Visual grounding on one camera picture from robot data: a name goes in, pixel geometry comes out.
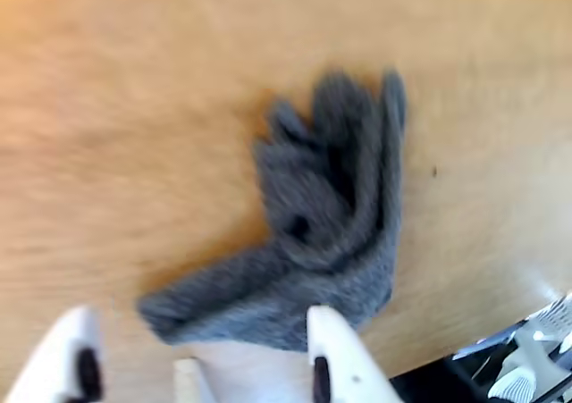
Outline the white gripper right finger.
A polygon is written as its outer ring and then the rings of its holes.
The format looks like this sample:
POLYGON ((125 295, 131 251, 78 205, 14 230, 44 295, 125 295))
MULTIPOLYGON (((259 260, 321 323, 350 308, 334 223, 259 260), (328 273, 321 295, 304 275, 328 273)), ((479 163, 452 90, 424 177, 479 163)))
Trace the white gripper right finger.
POLYGON ((307 310, 307 350, 314 402, 401 402, 346 319, 328 306, 307 310))

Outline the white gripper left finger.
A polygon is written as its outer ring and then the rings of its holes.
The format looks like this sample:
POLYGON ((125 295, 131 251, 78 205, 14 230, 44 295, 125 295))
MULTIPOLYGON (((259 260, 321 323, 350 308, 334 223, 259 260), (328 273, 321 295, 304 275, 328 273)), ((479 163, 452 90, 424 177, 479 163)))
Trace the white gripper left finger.
POLYGON ((5 402, 102 402, 105 386, 96 311, 63 313, 32 350, 5 402))

